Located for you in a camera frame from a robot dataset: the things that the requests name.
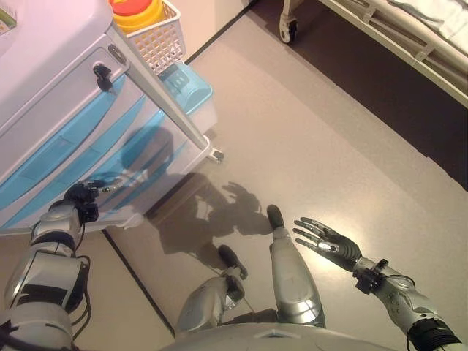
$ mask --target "robot finger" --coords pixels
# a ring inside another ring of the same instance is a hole
[[[294,224],[299,227],[306,228],[307,230],[310,230],[311,232],[313,232],[315,235],[318,235],[319,237],[323,238],[325,232],[322,229],[320,229],[318,226],[314,224],[308,224],[307,222],[303,221],[303,219],[308,219],[308,218],[302,217],[300,221],[295,220]]]
[[[318,234],[322,239],[335,241],[336,239],[340,238],[341,235],[338,234],[335,230],[331,229],[329,226],[324,225],[323,223],[316,221],[315,219],[310,219],[307,217],[301,217],[301,221],[305,222],[307,225],[307,229],[311,230],[310,228],[315,228],[316,232],[319,230],[320,234]]]
[[[300,230],[298,228],[293,228],[292,231],[296,234],[302,235],[304,238],[308,238],[315,245],[318,245],[318,243],[322,241],[322,239],[317,237],[316,235],[310,234],[308,232],[304,232],[303,230]]]
[[[312,251],[315,251],[317,253],[320,253],[320,252],[333,252],[333,253],[336,253],[339,251],[339,246],[334,244],[334,243],[331,243],[329,241],[319,241],[318,243],[316,244],[311,244],[311,243],[308,243],[307,241],[305,240],[302,240],[302,239],[295,239],[295,242],[300,244],[300,245],[303,245],[309,249],[311,249]]]

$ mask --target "white basket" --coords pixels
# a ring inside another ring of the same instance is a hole
[[[156,74],[185,54],[181,13],[167,0],[163,0],[163,7],[166,20],[127,35]]]

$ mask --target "caster wheel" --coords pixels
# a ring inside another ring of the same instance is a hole
[[[278,206],[269,205],[266,208],[266,214],[273,230],[279,227],[284,227],[283,216],[281,215],[281,211],[279,210]]]
[[[281,37],[282,42],[290,44],[295,40],[295,34],[298,31],[298,22],[294,20],[287,24],[287,30],[281,29],[279,31],[279,36]]]

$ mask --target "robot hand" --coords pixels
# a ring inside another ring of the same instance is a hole
[[[349,272],[352,272],[356,262],[363,256],[354,241],[318,221],[301,217],[301,220],[294,221],[294,224],[312,233],[294,228],[292,230],[294,233],[311,241],[309,243],[302,239],[295,239],[298,244],[308,247]]]

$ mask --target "cable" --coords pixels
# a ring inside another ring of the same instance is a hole
[[[81,231],[81,238],[80,238],[80,241],[78,241],[78,245],[76,246],[75,251],[78,250],[78,247],[80,247],[81,243],[83,242],[84,236],[85,236],[85,224],[83,223],[83,230]]]
[[[88,268],[91,268],[91,258],[86,255],[78,256],[78,259],[84,258],[87,263],[88,263]],[[88,326],[89,321],[91,320],[91,299],[89,298],[89,292],[88,292],[88,281],[86,280],[86,285],[85,285],[85,301],[86,301],[86,308],[84,313],[81,314],[81,316],[72,323],[72,325],[78,324],[85,316],[85,322],[83,325],[80,327],[80,329],[77,330],[75,335],[73,335],[73,340],[76,340],[77,337],[85,330],[85,328]]]
[[[81,320],[86,317],[86,315],[88,314],[88,303],[86,302],[86,307],[85,307],[85,310],[83,311],[83,313],[74,321],[72,322],[72,325],[77,325],[79,322],[81,322]]]
[[[400,277],[400,278],[405,278],[405,279],[408,279],[412,282],[413,286],[416,287],[416,283],[414,281],[413,278],[411,278],[410,276],[404,276],[403,274],[391,274],[389,276],[384,276],[383,279],[388,279],[388,278],[396,278],[396,277]]]

